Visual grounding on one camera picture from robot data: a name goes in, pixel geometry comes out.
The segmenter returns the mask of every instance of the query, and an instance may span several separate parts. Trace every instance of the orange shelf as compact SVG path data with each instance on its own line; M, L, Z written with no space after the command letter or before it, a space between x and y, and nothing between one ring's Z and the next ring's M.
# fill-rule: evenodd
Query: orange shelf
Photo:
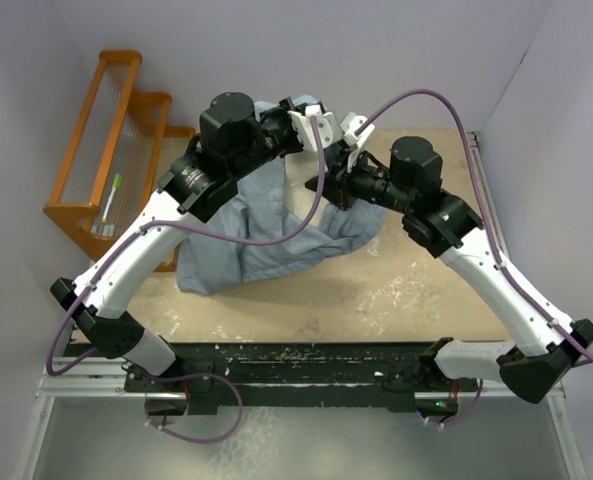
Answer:
M106 50L90 84L54 189L43 211L96 261L131 225L155 185L165 137L191 138L192 127L169 126L171 96L134 83L142 58ZM113 179L121 176L105 222ZM177 251L157 271L176 269Z

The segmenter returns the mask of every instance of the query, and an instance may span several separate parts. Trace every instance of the green pen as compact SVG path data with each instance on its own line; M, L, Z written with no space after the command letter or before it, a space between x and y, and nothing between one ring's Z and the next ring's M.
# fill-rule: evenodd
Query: green pen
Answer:
M101 222L107 223L107 215L109 215L109 207L112 205L112 201L114 200L114 195L116 194L116 190L120 187L120 182L122 181L122 177L118 174L114 175L114 182L112 183L112 191L109 192L109 198L107 199L107 205L105 205L105 211L103 212L103 218Z

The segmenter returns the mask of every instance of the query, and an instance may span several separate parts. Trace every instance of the floor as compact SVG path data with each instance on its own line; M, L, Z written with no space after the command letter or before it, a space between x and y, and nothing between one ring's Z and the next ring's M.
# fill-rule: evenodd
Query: floor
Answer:
M144 427L143 399L58 398L33 478L569 479L547 402L484 400L444 431L379 408L247 407L230 439L189 445ZM176 418L171 428L209 437L235 413Z
M379 130L368 150L387 164L392 142L406 134L432 142L443 157L444 187L475 205L456 131ZM161 172L184 147L178 140L164 145ZM181 293L174 274L153 274L129 311L172 342L509 338L463 280L407 238L396 213L388 214L369 245L351 255L212 297Z

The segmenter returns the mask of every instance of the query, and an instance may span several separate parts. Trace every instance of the gray-blue fabric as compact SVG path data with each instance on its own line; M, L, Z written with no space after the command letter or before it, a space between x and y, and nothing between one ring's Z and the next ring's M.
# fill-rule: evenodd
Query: gray-blue fabric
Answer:
M295 104L318 100L304 95ZM256 114L275 104L256 102ZM329 159L336 149L326 149ZM235 237L270 239L296 229L301 220L284 204L285 161L276 159L238 182L238 195L208 222L210 230ZM345 255L366 245L383 225L385 210L357 200L341 211L325 207L318 228L308 225L287 242L255 247L191 235L180 245L176 281L183 292L213 294L245 282L300 272L328 257Z

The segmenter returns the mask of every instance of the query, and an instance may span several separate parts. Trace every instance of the black mounting plate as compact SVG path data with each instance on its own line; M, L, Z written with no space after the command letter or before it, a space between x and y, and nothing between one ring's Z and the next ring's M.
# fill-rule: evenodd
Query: black mounting plate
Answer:
M245 406L377 407L393 412L424 410L437 403L437 413L451 402L417 400L416 392L449 392L452 381L434 379L422 370L420 355L431 342L378 343L173 343L185 359L187 373L226 376ZM72 351L67 355L82 352ZM126 392L183 392L182 382L158 383L138 367L126 369ZM460 381L473 392L473 379ZM215 414L219 406L235 406L230 389L211 378L190 381L190 414ZM444 400L444 395L437 395Z

